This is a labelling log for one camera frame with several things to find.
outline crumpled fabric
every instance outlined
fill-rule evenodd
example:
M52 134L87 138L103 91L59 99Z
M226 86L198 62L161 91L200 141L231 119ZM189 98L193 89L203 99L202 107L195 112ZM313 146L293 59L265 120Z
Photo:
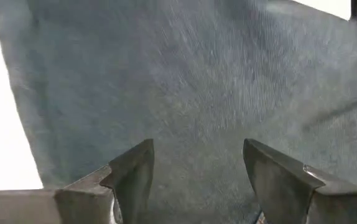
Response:
M46 187L146 138L142 223L255 222L244 138L357 184L355 22L290 1L0 0L0 41Z

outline denim fabric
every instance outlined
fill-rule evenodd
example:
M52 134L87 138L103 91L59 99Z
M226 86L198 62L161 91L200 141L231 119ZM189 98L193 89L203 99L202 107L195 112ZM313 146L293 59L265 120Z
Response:
M0 41L46 187L145 138L143 223L251 223L254 138L357 184L357 24L290 1L0 0Z

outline fabric texture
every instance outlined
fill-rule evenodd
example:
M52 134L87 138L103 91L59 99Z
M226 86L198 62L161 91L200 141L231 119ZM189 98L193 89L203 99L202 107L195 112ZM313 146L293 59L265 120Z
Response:
M46 187L146 138L142 223L252 223L254 138L357 184L357 24L291 1L0 0L0 41Z

